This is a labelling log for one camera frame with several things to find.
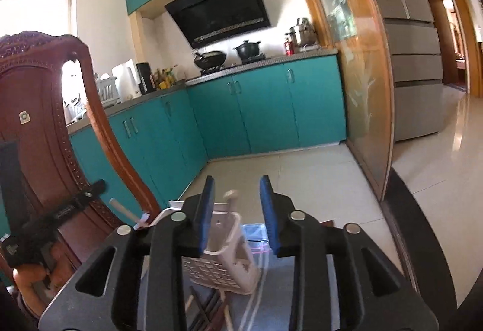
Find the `white stripe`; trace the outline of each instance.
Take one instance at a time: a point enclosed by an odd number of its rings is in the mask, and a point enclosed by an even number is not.
[[[263,254],[260,254],[260,256],[258,257],[258,268],[260,268],[260,266],[262,265],[262,258],[263,258]],[[245,325],[245,322],[246,322],[246,319],[248,317],[248,313],[250,312],[250,309],[252,308],[252,304],[253,304],[253,300],[255,298],[255,294],[257,294],[257,290],[255,290],[252,295],[250,296],[250,300],[248,300],[248,303],[246,305],[246,308],[245,308],[245,312],[243,313],[243,317],[241,318],[241,323],[240,323],[240,327],[238,327],[238,331],[242,331],[243,330],[243,326]]]
[[[253,325],[253,322],[255,320],[255,316],[257,315],[258,308],[260,307],[260,301],[262,301],[263,286],[265,285],[265,280],[267,278],[267,273],[268,273],[268,270],[269,270],[269,258],[270,258],[270,252],[266,252],[265,253],[265,264],[263,266],[262,281],[260,282],[260,289],[258,291],[257,304],[255,305],[255,308],[252,312],[252,317],[250,319],[250,323],[248,323],[247,331],[250,331],[252,329],[252,325]]]

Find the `gray refrigerator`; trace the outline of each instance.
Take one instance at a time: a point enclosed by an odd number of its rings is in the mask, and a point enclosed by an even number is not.
[[[443,129],[443,65],[428,0],[376,0],[395,87],[395,140]]]

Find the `countertop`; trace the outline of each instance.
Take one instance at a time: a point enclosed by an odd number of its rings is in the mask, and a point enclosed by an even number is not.
[[[310,52],[295,53],[295,54],[292,54],[292,55],[283,55],[283,56],[280,56],[280,57],[267,58],[266,60],[257,61],[257,62],[254,62],[254,63],[245,64],[245,65],[234,66],[234,67],[231,67],[231,68],[221,70],[219,72],[210,73],[209,75],[199,76],[197,78],[187,80],[186,85],[187,85],[187,87],[190,87],[190,86],[194,86],[196,84],[209,82],[210,80],[222,78],[224,76],[234,75],[236,73],[245,72],[245,71],[252,70],[252,69],[262,68],[264,66],[288,63],[288,62],[297,61],[297,60],[304,60],[306,58],[323,57],[323,56],[326,56],[326,55],[335,55],[338,52],[339,51],[337,49],[317,49],[317,50],[312,50]]]
[[[271,66],[271,65],[276,65],[276,64],[282,64],[282,63],[288,63],[291,61],[297,61],[297,60],[304,60],[307,58],[314,58],[314,57],[323,57],[327,55],[335,55],[338,53],[337,49],[317,49],[317,50],[312,50],[311,52],[305,52],[305,53],[295,53],[290,56],[280,56],[280,57],[272,57],[272,58],[267,58],[266,60],[262,61],[257,61],[255,63],[251,64],[245,64],[245,65],[239,65],[239,66],[234,66],[231,68],[224,69],[219,72],[211,73],[209,75],[204,75],[204,76],[199,76],[197,78],[190,79],[188,81],[183,82],[181,84],[177,84],[171,88],[168,88],[166,90],[158,90],[153,93],[149,93],[146,95],[143,95],[139,98],[132,99],[130,101],[126,101],[123,103],[118,103],[117,105],[111,106],[105,110],[106,115],[108,117],[117,114],[121,111],[124,111],[126,109],[129,109],[133,106],[136,106],[139,103],[147,102],[148,100],[154,99],[161,97],[166,94],[170,94],[179,90],[182,90],[186,87],[194,86],[196,84],[204,83],[204,82],[209,82],[210,80],[218,79],[224,76],[229,76],[233,75],[236,73],[240,72],[246,72],[248,70],[252,69],[258,69],[262,68],[264,66]],[[85,118],[73,123],[67,125],[67,131],[71,135],[74,132],[77,132],[83,128],[86,128],[90,126],[90,120],[86,116]]]

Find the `doorway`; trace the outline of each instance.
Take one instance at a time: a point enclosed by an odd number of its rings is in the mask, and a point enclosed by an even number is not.
[[[443,61],[443,84],[467,92],[467,64],[461,26],[452,0],[428,0],[438,32]]]

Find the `tile floor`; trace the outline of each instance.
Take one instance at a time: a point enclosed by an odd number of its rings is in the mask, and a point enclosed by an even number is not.
[[[393,167],[440,241],[458,304],[483,266],[483,99],[445,87],[444,129],[397,143]]]
[[[240,191],[236,210],[243,223],[262,223],[258,182],[268,174],[277,193],[290,196],[294,205],[319,221],[334,220],[336,227],[360,224],[400,269],[389,228],[369,184],[344,144],[264,156],[211,162],[182,199],[201,193],[207,175],[215,179],[216,202],[230,189]]]

